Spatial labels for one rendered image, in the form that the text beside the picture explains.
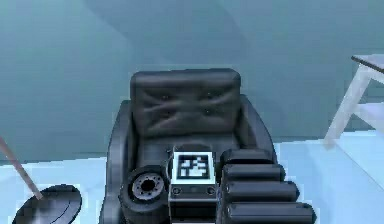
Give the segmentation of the white table with dark top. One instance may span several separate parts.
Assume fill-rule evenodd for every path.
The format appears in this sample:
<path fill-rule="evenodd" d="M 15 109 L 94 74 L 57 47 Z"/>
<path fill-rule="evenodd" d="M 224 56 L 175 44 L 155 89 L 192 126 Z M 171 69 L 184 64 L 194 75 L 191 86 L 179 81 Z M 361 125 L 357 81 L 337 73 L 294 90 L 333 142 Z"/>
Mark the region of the white table with dark top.
<path fill-rule="evenodd" d="M 384 54 L 353 55 L 351 59 L 358 68 L 323 139 L 326 148 L 336 144 L 352 115 L 384 133 L 384 101 L 361 103 L 372 80 L 384 85 Z"/>

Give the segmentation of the floor lamp with black base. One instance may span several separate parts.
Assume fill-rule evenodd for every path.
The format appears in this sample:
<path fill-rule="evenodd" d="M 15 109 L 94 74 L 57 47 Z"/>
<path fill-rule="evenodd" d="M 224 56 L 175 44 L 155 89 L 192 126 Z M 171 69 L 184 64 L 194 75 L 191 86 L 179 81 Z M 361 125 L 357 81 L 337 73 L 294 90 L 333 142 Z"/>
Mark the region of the floor lamp with black base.
<path fill-rule="evenodd" d="M 39 190 L 2 137 L 0 151 L 33 193 L 17 210 L 12 224 L 72 224 L 75 221 L 82 207 L 78 188 L 58 184 Z"/>

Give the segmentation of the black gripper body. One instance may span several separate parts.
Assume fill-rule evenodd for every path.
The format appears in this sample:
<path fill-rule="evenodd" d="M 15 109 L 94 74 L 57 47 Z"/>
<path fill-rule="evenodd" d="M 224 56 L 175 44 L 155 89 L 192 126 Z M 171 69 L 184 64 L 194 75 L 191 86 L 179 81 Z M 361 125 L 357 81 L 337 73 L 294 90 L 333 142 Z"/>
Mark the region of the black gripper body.
<path fill-rule="evenodd" d="M 123 182 L 119 201 L 128 224 L 168 224 L 168 180 L 159 165 L 132 171 Z"/>

